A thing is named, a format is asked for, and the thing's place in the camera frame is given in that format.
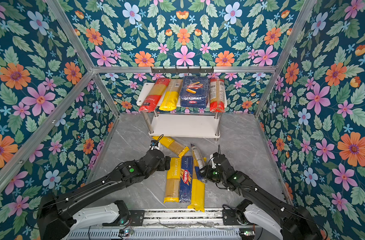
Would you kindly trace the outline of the red spaghetti bag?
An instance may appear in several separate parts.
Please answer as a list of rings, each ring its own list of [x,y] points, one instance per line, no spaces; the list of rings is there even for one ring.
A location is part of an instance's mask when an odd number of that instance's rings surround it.
[[[137,102],[139,112],[153,112],[170,82],[171,79],[160,78],[154,84],[144,84]]]

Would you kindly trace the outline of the blue Barilla pasta bag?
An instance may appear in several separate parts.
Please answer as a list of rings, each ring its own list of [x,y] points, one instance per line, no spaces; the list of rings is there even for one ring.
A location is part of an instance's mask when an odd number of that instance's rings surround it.
[[[180,91],[180,105],[185,108],[206,108],[209,99],[207,77],[185,76]]]

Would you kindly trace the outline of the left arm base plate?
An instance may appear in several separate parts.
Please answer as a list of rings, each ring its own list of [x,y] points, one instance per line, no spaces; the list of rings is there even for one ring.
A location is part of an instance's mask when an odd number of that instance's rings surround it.
[[[144,210],[128,210],[119,214],[112,223],[103,223],[104,227],[139,227],[143,225],[145,218]]]

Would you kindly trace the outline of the blue Barilla spaghetti box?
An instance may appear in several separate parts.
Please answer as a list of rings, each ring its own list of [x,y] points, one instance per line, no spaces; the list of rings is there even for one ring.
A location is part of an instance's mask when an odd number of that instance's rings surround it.
[[[193,179],[193,157],[183,156],[180,172],[180,203],[191,201],[192,179]]]

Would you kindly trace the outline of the clear spaghetti bag label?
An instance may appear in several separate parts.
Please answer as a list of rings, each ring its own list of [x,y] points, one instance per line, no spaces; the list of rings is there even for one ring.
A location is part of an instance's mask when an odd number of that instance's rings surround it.
[[[201,154],[200,150],[194,144],[191,144],[190,146],[191,146],[191,151],[192,151],[192,156],[193,156],[193,165],[194,165],[193,170],[194,170],[194,173],[196,174],[196,178],[199,181],[206,184],[207,180],[200,175],[200,170],[205,167],[205,162],[202,157],[202,154]]]

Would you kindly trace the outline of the red-edged spaghetti bag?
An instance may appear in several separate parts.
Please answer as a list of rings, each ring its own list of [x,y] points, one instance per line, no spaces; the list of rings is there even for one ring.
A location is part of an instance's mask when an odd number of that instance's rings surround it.
[[[225,85],[224,80],[211,79],[209,90],[209,110],[212,113],[225,112]]]

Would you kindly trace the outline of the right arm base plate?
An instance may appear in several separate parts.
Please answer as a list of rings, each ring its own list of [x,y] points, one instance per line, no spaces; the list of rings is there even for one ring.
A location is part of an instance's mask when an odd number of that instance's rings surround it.
[[[229,205],[222,205],[222,220],[225,226],[247,226],[254,225],[247,220],[244,213],[239,208],[231,207]]]

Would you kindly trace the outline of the yellow spaghetti bag long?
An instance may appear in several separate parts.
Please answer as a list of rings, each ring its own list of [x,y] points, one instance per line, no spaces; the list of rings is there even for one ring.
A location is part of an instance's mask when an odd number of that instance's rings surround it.
[[[193,159],[193,179],[191,190],[191,201],[188,209],[194,209],[195,211],[204,212],[204,196],[205,196],[205,183],[202,181],[202,176],[199,173],[199,166],[196,159]]]

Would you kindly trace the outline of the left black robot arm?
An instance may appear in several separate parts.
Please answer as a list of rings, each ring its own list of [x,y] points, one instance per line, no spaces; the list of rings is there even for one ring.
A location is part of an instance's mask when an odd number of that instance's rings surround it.
[[[171,157],[154,143],[139,160],[118,164],[107,175],[68,193],[47,194],[41,198],[37,225],[43,240],[61,240],[81,225],[77,213],[101,198],[140,183],[156,171],[170,169]]]

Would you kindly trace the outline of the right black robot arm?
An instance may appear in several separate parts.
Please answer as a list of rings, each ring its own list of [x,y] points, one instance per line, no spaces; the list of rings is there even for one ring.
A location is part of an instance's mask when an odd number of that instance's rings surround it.
[[[236,171],[224,154],[214,153],[199,170],[202,178],[222,184],[244,200],[235,208],[240,223],[260,226],[280,240],[321,240],[318,225],[305,207],[294,207],[274,197],[257,185],[247,174]]]

